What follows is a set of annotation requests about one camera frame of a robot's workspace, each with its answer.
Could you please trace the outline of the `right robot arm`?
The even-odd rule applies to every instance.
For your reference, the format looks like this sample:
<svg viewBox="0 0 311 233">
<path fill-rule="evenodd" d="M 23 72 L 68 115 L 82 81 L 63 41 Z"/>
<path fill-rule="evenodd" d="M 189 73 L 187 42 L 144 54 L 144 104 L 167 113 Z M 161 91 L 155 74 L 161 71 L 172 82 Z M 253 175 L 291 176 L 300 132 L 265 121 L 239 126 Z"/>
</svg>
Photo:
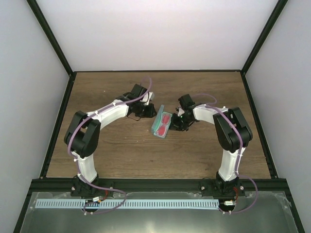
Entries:
<svg viewBox="0 0 311 233">
<path fill-rule="evenodd" d="M 218 142 L 223 148 L 221 166 L 216 173 L 214 186 L 223 196 L 228 195 L 239 180 L 240 161 L 253 139 L 252 131 L 240 108 L 218 108 L 206 103 L 196 104 L 189 94 L 178 99 L 179 107 L 174 113 L 170 130 L 188 131 L 189 127 L 199 121 L 215 126 Z"/>
</svg>

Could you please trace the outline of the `teal glasses case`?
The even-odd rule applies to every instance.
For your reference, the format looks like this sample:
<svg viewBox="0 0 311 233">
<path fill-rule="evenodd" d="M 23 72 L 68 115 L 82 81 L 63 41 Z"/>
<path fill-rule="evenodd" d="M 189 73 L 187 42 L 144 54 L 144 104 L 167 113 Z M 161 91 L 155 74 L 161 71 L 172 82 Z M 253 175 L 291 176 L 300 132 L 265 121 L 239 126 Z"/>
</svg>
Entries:
<svg viewBox="0 0 311 233">
<path fill-rule="evenodd" d="M 151 127 L 151 133 L 154 136 L 165 138 L 171 124 L 172 114 L 164 111 L 164 105 L 161 105 Z"/>
</svg>

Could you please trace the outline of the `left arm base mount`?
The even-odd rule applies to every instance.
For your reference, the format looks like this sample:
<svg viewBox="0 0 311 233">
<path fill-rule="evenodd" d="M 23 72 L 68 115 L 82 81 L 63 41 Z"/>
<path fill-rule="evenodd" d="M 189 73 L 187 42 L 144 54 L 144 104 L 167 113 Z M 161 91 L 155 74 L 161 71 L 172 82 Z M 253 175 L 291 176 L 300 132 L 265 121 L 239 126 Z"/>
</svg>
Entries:
<svg viewBox="0 0 311 233">
<path fill-rule="evenodd" d="M 111 191 L 97 189 L 81 179 L 78 176 L 72 178 L 71 196 L 72 197 L 97 197 L 97 196 L 112 196 Z"/>
</svg>

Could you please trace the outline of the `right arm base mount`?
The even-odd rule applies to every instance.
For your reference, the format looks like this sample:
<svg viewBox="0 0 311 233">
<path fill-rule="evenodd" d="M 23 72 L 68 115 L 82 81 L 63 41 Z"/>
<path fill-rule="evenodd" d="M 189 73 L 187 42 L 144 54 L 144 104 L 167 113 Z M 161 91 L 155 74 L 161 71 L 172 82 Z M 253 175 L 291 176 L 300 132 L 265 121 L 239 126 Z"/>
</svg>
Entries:
<svg viewBox="0 0 311 233">
<path fill-rule="evenodd" d="M 238 196 L 244 196 L 245 191 L 241 189 L 242 183 L 239 178 L 232 181 L 224 182 L 222 179 L 202 179 L 199 182 L 199 187 L 203 196 L 213 197 L 233 197 L 238 193 Z"/>
</svg>

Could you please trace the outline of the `pink transparent sunglasses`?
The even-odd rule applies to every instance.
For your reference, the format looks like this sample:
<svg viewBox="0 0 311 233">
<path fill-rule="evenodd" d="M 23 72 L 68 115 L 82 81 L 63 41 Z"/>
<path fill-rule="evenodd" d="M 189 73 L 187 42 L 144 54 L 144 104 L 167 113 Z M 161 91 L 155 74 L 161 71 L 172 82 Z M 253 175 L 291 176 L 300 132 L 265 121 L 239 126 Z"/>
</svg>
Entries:
<svg viewBox="0 0 311 233">
<path fill-rule="evenodd" d="M 170 123 L 171 123 L 171 114 L 169 113 L 164 113 L 161 117 L 161 121 L 160 121 L 160 124 L 159 124 L 159 127 L 156 131 L 156 135 L 158 137 L 161 137 L 161 138 L 165 138 L 166 135 L 167 135 L 167 132 L 168 132 L 168 128 L 170 126 Z"/>
</svg>

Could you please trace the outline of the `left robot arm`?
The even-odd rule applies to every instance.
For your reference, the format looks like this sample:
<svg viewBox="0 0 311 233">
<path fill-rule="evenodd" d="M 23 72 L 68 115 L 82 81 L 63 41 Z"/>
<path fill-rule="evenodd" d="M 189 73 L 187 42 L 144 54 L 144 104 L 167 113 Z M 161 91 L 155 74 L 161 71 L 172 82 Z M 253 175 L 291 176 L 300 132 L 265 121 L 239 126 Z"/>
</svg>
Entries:
<svg viewBox="0 0 311 233">
<path fill-rule="evenodd" d="M 156 116 L 154 93 L 149 88 L 135 84 L 130 92 L 117 97 L 110 104 L 91 112 L 74 114 L 65 134 L 64 142 L 68 154 L 78 166 L 78 178 L 83 181 L 82 190 L 88 196 L 99 192 L 95 181 L 98 173 L 94 165 L 94 152 L 98 146 L 100 131 L 110 123 L 134 115 L 135 120 Z"/>
</svg>

